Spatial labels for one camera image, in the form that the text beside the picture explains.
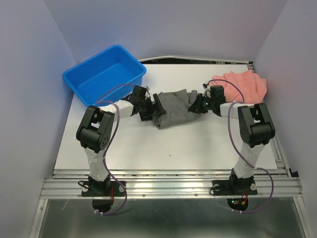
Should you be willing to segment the grey skirt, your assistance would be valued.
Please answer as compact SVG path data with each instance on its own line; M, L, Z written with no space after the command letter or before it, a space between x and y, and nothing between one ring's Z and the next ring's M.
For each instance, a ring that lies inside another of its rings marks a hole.
M198 95L197 90L187 92L186 89L159 93L158 99L165 110L163 115L153 116L153 123L159 129L188 123L199 118L199 115L188 111Z

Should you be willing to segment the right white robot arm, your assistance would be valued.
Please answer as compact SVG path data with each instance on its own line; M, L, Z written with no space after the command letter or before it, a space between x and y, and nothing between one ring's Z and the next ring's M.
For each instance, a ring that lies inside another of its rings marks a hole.
M242 147L234 146L239 158L231 170L229 179L213 180L211 193L214 195L239 195L244 192L257 193L254 172L261 171L256 166L260 153L275 137L275 127L266 104L246 105L244 102L226 102L223 86L206 88L204 94L198 94L188 109L192 113L205 114L212 111L228 120L237 119Z

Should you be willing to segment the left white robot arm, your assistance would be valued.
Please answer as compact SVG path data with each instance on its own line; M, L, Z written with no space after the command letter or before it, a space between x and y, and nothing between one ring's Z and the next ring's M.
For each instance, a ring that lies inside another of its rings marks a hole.
M103 103L108 105L99 108ZM142 121L147 121L165 115L166 111L157 94L151 97L147 88L137 85L131 94L117 102L97 100L97 105L87 107L76 132L89 163L88 182L79 184L87 191L106 195L110 191L110 173L104 165L105 152L118 130L119 120L138 114Z

